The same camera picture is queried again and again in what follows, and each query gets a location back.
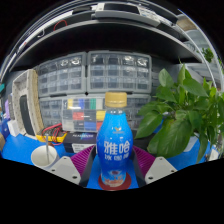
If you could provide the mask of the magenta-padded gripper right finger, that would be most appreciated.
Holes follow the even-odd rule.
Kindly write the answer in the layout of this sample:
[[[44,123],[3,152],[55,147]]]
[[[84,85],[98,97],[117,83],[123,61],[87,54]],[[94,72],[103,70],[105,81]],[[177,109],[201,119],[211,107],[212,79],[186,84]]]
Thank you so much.
[[[137,146],[133,147],[132,161],[139,187],[151,184],[176,172],[164,157],[154,157]]]

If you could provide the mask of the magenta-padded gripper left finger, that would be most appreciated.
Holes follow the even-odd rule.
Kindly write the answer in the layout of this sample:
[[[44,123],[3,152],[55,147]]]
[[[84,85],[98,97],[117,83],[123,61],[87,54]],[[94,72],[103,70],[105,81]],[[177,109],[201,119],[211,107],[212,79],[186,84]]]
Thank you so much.
[[[86,187],[95,156],[96,148],[92,145],[72,157],[63,156],[50,168],[49,172],[76,185]]]

